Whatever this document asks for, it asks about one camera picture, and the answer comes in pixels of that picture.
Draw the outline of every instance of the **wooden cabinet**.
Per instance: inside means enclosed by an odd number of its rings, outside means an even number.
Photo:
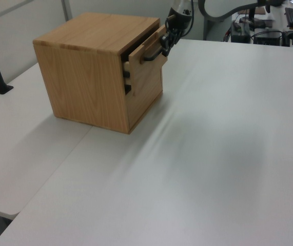
[[[54,115],[130,133],[162,95],[158,18],[84,13],[33,41]]]

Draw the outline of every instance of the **drawer front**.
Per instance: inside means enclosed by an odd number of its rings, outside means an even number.
[[[162,26],[135,49],[129,55],[129,63],[124,64],[125,70],[130,72],[131,90],[126,95],[126,104],[131,129],[162,94],[162,66],[167,58],[162,54],[153,61],[143,61],[143,58],[158,49],[159,37],[164,33],[165,26]]]

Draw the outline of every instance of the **white table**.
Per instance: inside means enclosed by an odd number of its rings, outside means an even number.
[[[0,216],[14,219],[90,126],[54,117],[38,64],[0,95]]]
[[[0,246],[293,245],[288,57],[181,40],[132,134],[92,128]]]

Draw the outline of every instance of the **white wall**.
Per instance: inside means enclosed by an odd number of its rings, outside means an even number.
[[[0,17],[0,70],[6,83],[36,64],[33,39],[64,22],[61,0],[34,0]]]
[[[73,17],[84,12],[127,14],[158,17],[164,24],[173,0],[67,0],[67,2]],[[194,3],[194,6],[196,10],[194,26],[186,38],[202,40],[203,16],[199,11],[198,3]]]

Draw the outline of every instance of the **box top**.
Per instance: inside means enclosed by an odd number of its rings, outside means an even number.
[[[84,13],[36,38],[33,44],[121,54],[155,26],[160,26],[160,19]]]

